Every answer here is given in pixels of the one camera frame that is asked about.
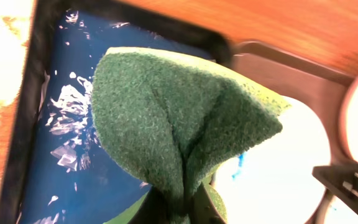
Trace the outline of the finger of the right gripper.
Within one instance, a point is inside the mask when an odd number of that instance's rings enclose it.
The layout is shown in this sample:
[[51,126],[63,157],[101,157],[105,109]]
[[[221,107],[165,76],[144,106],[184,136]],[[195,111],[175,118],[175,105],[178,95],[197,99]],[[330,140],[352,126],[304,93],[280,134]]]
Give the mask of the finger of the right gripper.
[[313,176],[358,214],[358,164],[316,166]]

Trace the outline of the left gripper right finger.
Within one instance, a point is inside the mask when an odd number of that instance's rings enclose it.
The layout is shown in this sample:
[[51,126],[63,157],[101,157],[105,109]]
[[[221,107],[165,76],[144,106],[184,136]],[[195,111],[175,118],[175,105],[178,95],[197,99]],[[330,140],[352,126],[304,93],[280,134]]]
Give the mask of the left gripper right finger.
[[203,184],[191,199],[191,224],[226,224]]

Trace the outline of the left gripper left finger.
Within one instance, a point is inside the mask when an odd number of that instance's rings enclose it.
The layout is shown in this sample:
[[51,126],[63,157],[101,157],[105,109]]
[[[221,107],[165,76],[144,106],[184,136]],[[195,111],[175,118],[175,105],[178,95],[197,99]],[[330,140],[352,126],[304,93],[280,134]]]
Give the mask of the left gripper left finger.
[[168,203],[156,187],[148,192],[129,224],[169,224]]

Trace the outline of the white plate blue stain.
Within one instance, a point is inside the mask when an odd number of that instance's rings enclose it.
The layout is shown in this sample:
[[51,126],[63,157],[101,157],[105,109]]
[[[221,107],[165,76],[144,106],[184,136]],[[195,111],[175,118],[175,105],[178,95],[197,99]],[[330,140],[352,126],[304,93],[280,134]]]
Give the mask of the white plate blue stain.
[[214,188],[223,199],[228,223],[306,223],[325,192],[313,167],[331,162],[329,139],[315,112],[286,98],[280,133],[222,163]]

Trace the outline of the green scrubbing sponge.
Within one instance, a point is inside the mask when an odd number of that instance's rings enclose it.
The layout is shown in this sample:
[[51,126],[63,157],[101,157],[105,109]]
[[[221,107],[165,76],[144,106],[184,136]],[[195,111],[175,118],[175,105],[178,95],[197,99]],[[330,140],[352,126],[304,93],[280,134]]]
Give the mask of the green scrubbing sponge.
[[218,164],[282,131],[281,95],[222,65],[142,47],[111,47],[93,78],[100,143],[156,187],[170,223],[189,223],[190,199]]

